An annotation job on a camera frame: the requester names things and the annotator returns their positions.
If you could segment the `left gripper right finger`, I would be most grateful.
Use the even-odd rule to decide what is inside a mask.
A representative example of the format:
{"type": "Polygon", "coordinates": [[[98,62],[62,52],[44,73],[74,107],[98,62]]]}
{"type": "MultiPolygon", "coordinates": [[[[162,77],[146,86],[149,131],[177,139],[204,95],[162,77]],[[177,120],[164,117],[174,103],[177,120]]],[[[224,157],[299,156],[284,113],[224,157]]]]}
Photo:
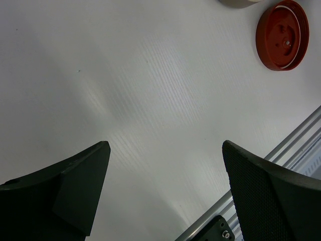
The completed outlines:
{"type": "Polygon", "coordinates": [[[222,154],[244,240],[320,240],[320,180],[231,141],[222,154]]]}

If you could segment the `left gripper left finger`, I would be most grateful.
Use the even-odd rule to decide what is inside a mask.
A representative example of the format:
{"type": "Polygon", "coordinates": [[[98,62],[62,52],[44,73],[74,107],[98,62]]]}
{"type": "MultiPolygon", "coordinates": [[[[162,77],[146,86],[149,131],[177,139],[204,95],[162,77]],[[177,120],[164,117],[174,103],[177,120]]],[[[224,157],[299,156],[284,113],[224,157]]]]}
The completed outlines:
{"type": "Polygon", "coordinates": [[[110,158],[100,141],[1,185],[1,240],[85,240],[91,235],[110,158]]]}

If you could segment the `beige steel container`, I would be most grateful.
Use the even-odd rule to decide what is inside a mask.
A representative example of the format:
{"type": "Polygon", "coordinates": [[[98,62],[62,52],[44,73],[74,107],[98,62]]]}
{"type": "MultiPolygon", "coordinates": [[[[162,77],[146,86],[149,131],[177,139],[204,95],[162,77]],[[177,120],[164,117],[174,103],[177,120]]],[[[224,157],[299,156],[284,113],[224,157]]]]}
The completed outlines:
{"type": "Polygon", "coordinates": [[[219,0],[219,2],[230,9],[244,9],[262,0],[219,0]]]}

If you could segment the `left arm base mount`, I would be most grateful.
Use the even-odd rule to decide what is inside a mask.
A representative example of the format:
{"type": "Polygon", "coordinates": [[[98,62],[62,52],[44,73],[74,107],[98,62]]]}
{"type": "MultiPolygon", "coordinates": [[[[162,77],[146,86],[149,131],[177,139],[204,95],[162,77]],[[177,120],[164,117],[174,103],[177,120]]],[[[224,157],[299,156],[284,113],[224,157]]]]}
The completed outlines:
{"type": "Polygon", "coordinates": [[[207,223],[196,235],[188,238],[191,241],[232,241],[235,240],[231,228],[225,218],[218,215],[207,223]]]}

